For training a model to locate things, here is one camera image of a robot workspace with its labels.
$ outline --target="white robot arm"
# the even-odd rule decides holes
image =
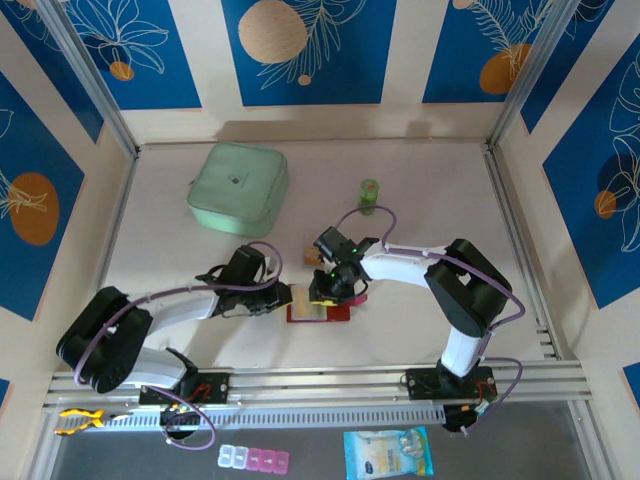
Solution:
[[[277,274],[263,281],[268,271],[264,254],[248,244],[239,247],[228,264],[196,277],[206,285],[167,290],[133,302],[115,287],[103,288],[60,339],[56,353],[98,393],[141,385],[188,392],[196,366],[175,350],[143,347],[145,338],[184,321],[222,315],[237,305],[261,315],[291,303],[291,289]],[[155,318],[138,308],[153,298],[192,290],[206,295],[164,308]]]
[[[419,252],[421,256],[408,253]],[[381,242],[373,245],[361,261],[362,268],[371,280],[395,280],[410,283],[424,288],[430,288],[426,275],[429,267],[438,260],[428,258],[429,252],[445,253],[445,248],[419,249],[404,247]],[[442,366],[458,377],[466,376],[478,361],[478,351],[482,347],[484,336],[472,337],[465,335],[455,326],[451,326],[449,341],[442,353]]]
[[[328,228],[314,243],[322,257],[334,266],[329,273],[314,272],[309,289],[311,301],[341,304],[354,298],[358,281],[395,280],[428,288],[451,323],[447,346],[439,367],[454,378],[465,379],[479,360],[485,336],[507,297],[477,276],[447,262],[454,257],[511,291],[506,279],[466,240],[431,249],[402,247],[365,238],[359,244]]]

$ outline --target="white floor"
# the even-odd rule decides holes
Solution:
[[[302,266],[305,241],[356,206],[360,181],[372,177],[380,183],[379,203],[398,215],[392,243],[434,247],[466,238],[507,277],[526,304],[479,145],[378,140],[266,146],[289,160],[289,190],[265,238],[282,252],[283,281],[311,280],[312,271]],[[226,263],[247,241],[201,227],[189,211],[189,183],[209,148],[142,152],[106,285],[132,298],[184,285],[209,267]],[[385,212],[354,215],[341,231],[358,242],[381,236],[389,220]],[[149,308],[153,314],[159,305]],[[508,305],[504,313],[513,311],[515,307]],[[419,287],[379,282],[369,289],[369,301],[354,312],[350,322],[339,324],[291,325],[284,311],[255,318],[213,318],[158,332],[147,345],[181,350],[200,367],[364,366],[434,362],[449,334],[437,302]],[[499,329],[487,355],[542,360],[533,315]]]

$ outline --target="white leaf drawing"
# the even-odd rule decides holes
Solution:
[[[630,253],[640,248],[640,52],[625,71],[609,117],[609,130],[615,134],[613,148],[618,172],[599,195],[598,214],[609,218],[622,213],[622,246]]]
[[[13,113],[11,110],[5,108],[0,109],[0,140],[6,135],[9,127],[11,127]],[[29,207],[41,212],[46,212],[47,207],[42,204],[46,198],[46,193],[42,195],[29,195],[19,188],[16,188],[7,177],[5,177],[2,170],[0,170],[0,219],[6,217],[12,209],[18,212],[20,207]]]
[[[358,0],[356,7],[345,8],[355,0],[291,0],[290,6],[300,16],[307,30],[305,47],[294,58],[281,63],[263,63],[258,76],[266,77],[261,90],[283,80],[292,83],[301,77],[313,78],[334,52],[341,48],[338,27],[355,18],[367,0]]]
[[[480,32],[490,38],[498,52],[508,51],[524,38],[522,23],[510,0],[476,0],[469,9],[476,14]]]
[[[611,3],[611,0],[602,0],[602,3],[598,5],[590,5],[584,1],[581,2],[578,8],[576,8],[567,28],[565,28],[565,33],[569,35],[571,39],[575,40],[578,24],[581,22],[597,22],[607,9],[609,3]]]
[[[120,80],[133,78],[133,71],[123,71],[123,65],[164,73],[164,61],[154,47],[168,40],[169,31],[138,20],[137,0],[70,0],[63,5],[87,48],[98,51],[98,68],[111,71],[114,76],[120,72],[116,76]]]
[[[7,9],[15,16],[25,31],[33,38],[43,42],[51,50],[60,51],[60,47],[51,36],[51,32],[45,26],[38,12],[28,6],[18,2],[17,0],[2,0]]]

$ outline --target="yellow object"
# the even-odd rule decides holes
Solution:
[[[322,305],[323,307],[337,307],[338,304],[333,300],[316,300],[314,302],[309,302],[312,305]]]
[[[115,61],[109,65],[109,71],[111,72],[111,75],[123,82],[132,80],[134,75],[131,65],[120,61]]]
[[[596,213],[607,220],[616,213],[616,196],[608,190],[601,191],[596,197]]]
[[[530,49],[530,44],[519,43],[491,57],[480,73],[482,91],[490,95],[508,93]]]
[[[94,410],[94,411],[90,411],[90,410],[83,410],[80,408],[69,408],[67,410],[63,410],[62,412],[60,412],[60,417],[61,418],[66,418],[66,417],[71,417],[72,415],[79,415],[82,417],[86,417],[87,421],[84,422],[81,425],[78,425],[77,427],[74,428],[68,428],[68,429],[64,429],[64,428],[59,428],[56,429],[56,434],[57,435],[73,435],[74,433],[77,433],[81,430],[85,430],[86,428],[89,427],[96,427],[96,428],[102,428],[104,427],[104,421],[103,421],[103,417],[104,417],[104,410]],[[122,418],[125,416],[128,416],[129,414],[122,414],[122,415],[112,415],[111,419],[115,420],[117,418]]]

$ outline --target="blue package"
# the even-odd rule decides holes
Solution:
[[[427,429],[345,432],[347,480],[433,475]]]

